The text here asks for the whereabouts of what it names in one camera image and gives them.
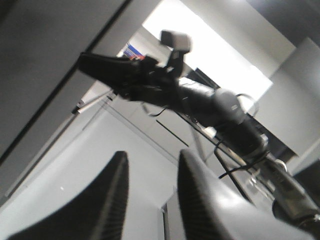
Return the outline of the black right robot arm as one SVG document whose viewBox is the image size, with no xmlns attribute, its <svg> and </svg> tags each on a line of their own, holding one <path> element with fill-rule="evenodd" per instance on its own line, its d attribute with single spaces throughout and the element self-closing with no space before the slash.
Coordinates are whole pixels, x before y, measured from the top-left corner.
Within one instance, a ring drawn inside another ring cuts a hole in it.
<svg viewBox="0 0 320 240">
<path fill-rule="evenodd" d="M 183 52 L 173 51 L 164 67 L 150 56 L 129 59 L 83 52 L 78 69 L 127 101 L 166 107 L 214 128 L 219 141 L 242 158 L 247 168 L 259 168 L 271 182 L 275 200 L 292 221 L 320 212 L 319 204 L 277 164 L 267 137 L 251 123 L 233 92 L 181 79 Z"/>
</svg>

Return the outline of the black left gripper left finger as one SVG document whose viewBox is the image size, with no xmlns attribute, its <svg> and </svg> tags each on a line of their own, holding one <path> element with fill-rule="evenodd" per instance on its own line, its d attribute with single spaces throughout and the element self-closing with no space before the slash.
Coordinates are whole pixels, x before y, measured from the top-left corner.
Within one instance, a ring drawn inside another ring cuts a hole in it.
<svg viewBox="0 0 320 240">
<path fill-rule="evenodd" d="M 120 240 L 129 198 L 129 160 L 114 153 L 95 179 L 75 198 L 10 240 Z"/>
</svg>

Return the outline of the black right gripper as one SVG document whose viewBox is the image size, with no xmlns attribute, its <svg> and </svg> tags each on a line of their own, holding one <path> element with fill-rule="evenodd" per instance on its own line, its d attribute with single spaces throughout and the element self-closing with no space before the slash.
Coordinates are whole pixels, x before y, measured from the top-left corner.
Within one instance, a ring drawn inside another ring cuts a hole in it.
<svg viewBox="0 0 320 240">
<path fill-rule="evenodd" d="M 110 87 L 119 87 L 116 92 L 125 100 L 186 110 L 186 94 L 178 82 L 184 69 L 183 58 L 170 58 L 164 67 L 158 63 L 150 56 L 131 60 L 82 52 L 78 69 Z"/>
</svg>

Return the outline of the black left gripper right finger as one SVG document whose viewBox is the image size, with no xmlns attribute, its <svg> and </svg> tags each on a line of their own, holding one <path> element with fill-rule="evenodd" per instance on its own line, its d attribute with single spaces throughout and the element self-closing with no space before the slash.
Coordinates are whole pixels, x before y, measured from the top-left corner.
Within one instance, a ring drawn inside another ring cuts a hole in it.
<svg viewBox="0 0 320 240">
<path fill-rule="evenodd" d="M 315 240 L 235 193 L 188 148 L 179 153 L 177 195 L 187 240 Z"/>
</svg>

